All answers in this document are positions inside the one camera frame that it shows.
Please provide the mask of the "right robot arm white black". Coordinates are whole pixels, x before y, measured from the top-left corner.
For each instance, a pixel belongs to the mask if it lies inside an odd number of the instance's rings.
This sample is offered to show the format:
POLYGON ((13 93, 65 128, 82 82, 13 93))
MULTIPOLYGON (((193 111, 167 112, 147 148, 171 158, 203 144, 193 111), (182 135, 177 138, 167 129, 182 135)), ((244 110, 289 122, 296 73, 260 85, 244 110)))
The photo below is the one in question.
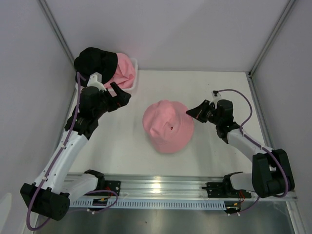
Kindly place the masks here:
POLYGON ((238 149, 252 163, 251 173, 236 172, 224 176, 223 193, 235 196, 240 190, 255 192, 260 198, 284 197, 295 183, 287 153, 283 149, 262 146, 234 121, 233 103, 221 99, 216 104, 203 101, 188 110, 187 115, 201 123, 215 125, 225 143, 238 149))

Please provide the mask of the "black bucket hat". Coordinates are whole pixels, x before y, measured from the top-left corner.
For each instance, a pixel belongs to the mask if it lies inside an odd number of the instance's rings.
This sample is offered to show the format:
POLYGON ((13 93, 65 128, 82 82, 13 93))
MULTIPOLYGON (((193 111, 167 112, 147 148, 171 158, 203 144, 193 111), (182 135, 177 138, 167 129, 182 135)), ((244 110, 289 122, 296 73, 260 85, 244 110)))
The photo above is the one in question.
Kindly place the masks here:
POLYGON ((110 81, 117 69, 118 58, 113 52, 103 51, 99 48, 88 47, 80 52, 74 60, 74 68, 82 76, 80 85, 86 87, 90 75, 100 73, 102 75, 102 84, 110 81))

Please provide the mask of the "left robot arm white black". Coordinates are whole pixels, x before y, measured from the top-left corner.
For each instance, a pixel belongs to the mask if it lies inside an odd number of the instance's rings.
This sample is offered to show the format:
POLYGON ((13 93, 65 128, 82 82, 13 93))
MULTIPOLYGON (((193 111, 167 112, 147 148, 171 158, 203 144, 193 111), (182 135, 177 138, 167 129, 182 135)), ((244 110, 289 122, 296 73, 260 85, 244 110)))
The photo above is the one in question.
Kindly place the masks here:
POLYGON ((67 120, 59 145, 50 161, 32 184, 24 183, 20 194, 28 208, 26 223, 31 213, 61 220, 72 202, 84 195, 100 195, 105 191, 104 174, 88 170, 67 188, 63 184, 73 162, 93 132, 99 119, 129 103, 131 94, 111 83, 115 96, 101 84, 84 87, 77 95, 76 106, 67 120))

